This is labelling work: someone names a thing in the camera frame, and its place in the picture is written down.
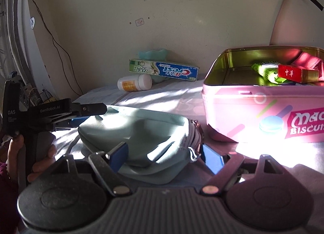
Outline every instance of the pink tin box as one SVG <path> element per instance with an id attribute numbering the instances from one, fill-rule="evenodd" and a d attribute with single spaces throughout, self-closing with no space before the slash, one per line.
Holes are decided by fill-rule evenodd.
<path id="1" fill-rule="evenodd" d="M 324 142 L 324 87 L 278 86 L 251 69 L 256 62 L 291 64 L 312 47 L 267 46 L 225 50 L 203 85 L 209 135 L 218 141 Z"/>

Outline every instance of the orange bottle label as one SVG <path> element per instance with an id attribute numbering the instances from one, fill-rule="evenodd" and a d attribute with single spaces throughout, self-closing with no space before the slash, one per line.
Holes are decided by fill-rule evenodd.
<path id="1" fill-rule="evenodd" d="M 138 89 L 136 88 L 135 82 L 132 80 L 123 81 L 121 84 L 125 91 L 138 91 Z"/>

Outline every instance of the red cigarette box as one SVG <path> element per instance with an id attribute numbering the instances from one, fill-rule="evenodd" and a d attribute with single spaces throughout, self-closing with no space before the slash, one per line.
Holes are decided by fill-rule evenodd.
<path id="1" fill-rule="evenodd" d="M 278 77 L 299 83 L 317 82 L 319 81 L 319 75 L 319 70 L 315 69 L 282 64 L 278 66 Z"/>

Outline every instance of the bed sheet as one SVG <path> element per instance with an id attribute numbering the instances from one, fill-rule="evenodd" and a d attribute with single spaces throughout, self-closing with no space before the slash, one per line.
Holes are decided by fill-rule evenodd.
<path id="1" fill-rule="evenodd" d="M 206 130 L 205 111 L 201 95 L 203 81 L 187 82 L 168 80 L 154 85 L 151 90 L 124 93 L 113 87 L 93 90 L 81 96 L 76 102 L 115 104 L 154 111 L 181 114 L 198 120 Z M 67 145 L 77 136 L 77 130 L 55 132 L 56 145 L 60 151 L 59 158 Z M 314 213 L 309 221 L 308 229 L 312 233 L 324 233 L 324 146 L 318 144 L 276 145 L 273 142 L 260 144 L 221 143 L 211 140 L 206 135 L 205 143 L 215 150 L 223 152 L 240 152 L 251 158 L 259 158 L 261 154 L 270 154 L 286 168 L 312 193 L 315 199 Z M 82 141 L 73 147 L 71 152 L 75 159 L 88 156 L 90 152 Z M 188 164 L 168 186 L 193 186 L 200 189 L 211 177 L 212 172 L 202 161 Z M 122 177 L 132 189 L 138 186 L 151 186 L 147 183 Z"/>

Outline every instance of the pink label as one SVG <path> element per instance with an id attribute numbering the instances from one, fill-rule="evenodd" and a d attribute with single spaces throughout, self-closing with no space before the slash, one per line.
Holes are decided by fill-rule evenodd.
<path id="1" fill-rule="evenodd" d="M 324 108 L 291 112 L 286 138 L 324 133 Z"/>

